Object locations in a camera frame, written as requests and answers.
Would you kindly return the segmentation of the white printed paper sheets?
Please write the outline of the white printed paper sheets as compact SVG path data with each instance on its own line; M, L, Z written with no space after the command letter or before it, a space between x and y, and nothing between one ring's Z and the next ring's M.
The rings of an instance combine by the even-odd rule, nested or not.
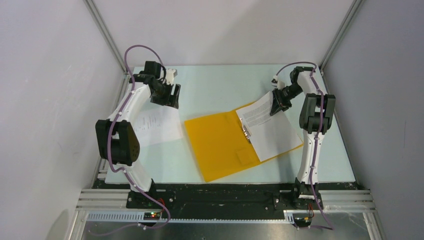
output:
M251 145L260 162L290 152L303 145L286 115L279 111L270 116L273 103L272 92L259 100L236 110L250 132Z

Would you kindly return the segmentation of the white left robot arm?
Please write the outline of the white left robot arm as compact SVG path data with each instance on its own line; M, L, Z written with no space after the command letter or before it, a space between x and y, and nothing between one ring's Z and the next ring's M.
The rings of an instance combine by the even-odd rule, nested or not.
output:
M112 172L124 174L130 189L140 193L138 201L145 208L154 207L158 195L150 190L154 181L138 161L141 146L132 123L147 102L179 108L181 86L174 83L177 74L176 69L146 61L143 70L130 76L124 97L114 112L95 124L100 157L108 161Z

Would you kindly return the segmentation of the yellow plastic folder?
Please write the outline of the yellow plastic folder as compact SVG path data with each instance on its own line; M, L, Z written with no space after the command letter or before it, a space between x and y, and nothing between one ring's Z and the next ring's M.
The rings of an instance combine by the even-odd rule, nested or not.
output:
M206 182L261 165L236 110L186 120L195 160Z

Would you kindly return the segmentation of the metal folder clip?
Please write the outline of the metal folder clip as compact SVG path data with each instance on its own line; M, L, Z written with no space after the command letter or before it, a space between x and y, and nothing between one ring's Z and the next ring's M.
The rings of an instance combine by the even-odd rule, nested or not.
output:
M251 144L252 142L251 142L251 134L250 134L250 132L249 132L249 129L248 129L248 127L244 124L244 121L243 121L243 118L239 118L239 120L240 120L240 123L241 123L241 129L242 129L242 132L243 132L243 135L245 136L245 138L246 138L246 140L247 140L247 142L249 143L249 144Z

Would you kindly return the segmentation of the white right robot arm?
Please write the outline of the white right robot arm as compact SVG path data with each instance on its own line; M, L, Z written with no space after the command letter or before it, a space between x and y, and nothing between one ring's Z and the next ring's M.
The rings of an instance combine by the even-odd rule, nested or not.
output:
M297 209L318 198L319 156L324 137L332 126L336 105L336 97L319 87L315 72L312 66L296 66L289 74L291 84L272 91L271 116L287 111L292 107L292 99L305 95L299 115L303 132L301 165L290 192L290 202Z

